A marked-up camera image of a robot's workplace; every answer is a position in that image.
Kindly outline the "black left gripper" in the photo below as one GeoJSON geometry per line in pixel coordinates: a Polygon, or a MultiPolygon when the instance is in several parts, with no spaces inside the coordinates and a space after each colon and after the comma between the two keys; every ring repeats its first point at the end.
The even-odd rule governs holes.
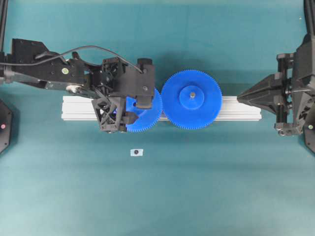
{"type": "Polygon", "coordinates": [[[126,132],[126,124],[137,121],[138,115],[126,111],[126,99],[122,97],[134,97],[134,68],[119,58],[91,65],[90,98],[97,98],[92,106],[101,131],[126,132]]]}

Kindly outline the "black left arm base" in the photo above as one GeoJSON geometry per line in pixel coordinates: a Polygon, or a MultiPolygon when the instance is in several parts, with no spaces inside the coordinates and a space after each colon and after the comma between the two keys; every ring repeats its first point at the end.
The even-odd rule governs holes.
{"type": "Polygon", "coordinates": [[[0,152],[2,153],[10,144],[12,129],[12,111],[0,101],[0,152]]]}

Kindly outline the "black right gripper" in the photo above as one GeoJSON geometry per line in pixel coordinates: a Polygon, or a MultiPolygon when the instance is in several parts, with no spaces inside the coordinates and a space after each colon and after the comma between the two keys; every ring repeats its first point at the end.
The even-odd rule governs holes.
{"type": "Polygon", "coordinates": [[[303,132],[297,121],[287,121],[290,111],[293,111],[293,102],[289,100],[292,88],[288,70],[293,69],[294,55],[295,53],[277,55],[277,73],[265,77],[237,96],[240,103],[276,114],[274,128],[279,135],[300,135],[303,132]]]}

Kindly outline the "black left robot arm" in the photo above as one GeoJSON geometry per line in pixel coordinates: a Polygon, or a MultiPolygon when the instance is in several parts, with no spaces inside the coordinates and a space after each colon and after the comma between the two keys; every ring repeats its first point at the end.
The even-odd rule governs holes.
{"type": "Polygon", "coordinates": [[[83,60],[76,49],[70,53],[72,57],[65,59],[42,42],[13,39],[11,53],[0,53],[0,81],[90,98],[102,131],[126,132],[127,126],[138,119],[126,110],[131,94],[121,87],[122,79],[131,77],[130,64],[119,56],[94,64],[83,60]]]}

